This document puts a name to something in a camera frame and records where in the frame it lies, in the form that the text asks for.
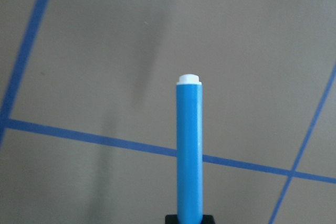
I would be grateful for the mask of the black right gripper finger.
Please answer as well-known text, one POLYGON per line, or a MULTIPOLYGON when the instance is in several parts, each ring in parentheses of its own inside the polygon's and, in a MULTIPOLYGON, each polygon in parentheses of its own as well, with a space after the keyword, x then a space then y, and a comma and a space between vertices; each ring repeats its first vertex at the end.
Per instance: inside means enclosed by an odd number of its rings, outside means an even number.
MULTIPOLYGON (((179 224, 177 215, 166 215, 165 224, 179 224)), ((203 215, 201 224, 214 224, 212 215, 203 215)))

